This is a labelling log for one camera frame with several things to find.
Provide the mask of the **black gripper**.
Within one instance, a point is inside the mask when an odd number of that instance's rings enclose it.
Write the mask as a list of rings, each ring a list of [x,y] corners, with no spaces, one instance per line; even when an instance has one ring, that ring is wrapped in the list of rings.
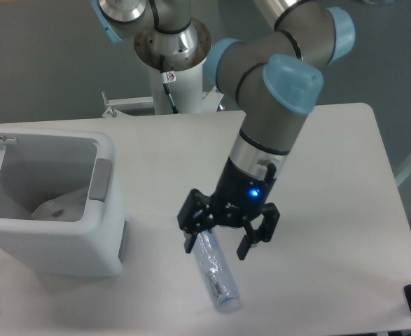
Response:
[[[271,240],[280,213],[274,203],[266,204],[266,199],[276,181],[277,168],[271,160],[264,160],[262,167],[266,171],[258,178],[227,160],[211,197],[198,189],[189,192],[177,215],[179,229],[185,237],[186,253],[192,251],[198,234],[212,229],[215,224],[245,229],[246,234],[237,248],[240,260],[245,259],[253,245]],[[259,215],[263,220],[258,229],[254,229],[251,221]]]

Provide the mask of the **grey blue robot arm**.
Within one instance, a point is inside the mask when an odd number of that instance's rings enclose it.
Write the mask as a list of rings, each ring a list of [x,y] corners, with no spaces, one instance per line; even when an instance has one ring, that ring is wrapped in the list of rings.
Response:
[[[246,115],[214,193],[191,190],[177,216],[186,252],[217,225],[245,229],[240,259],[271,240],[280,214],[267,197],[316,105],[321,69],[355,43],[354,23],[341,8],[315,1],[258,1],[257,7],[271,34],[253,43],[222,39],[204,63],[213,85]]]

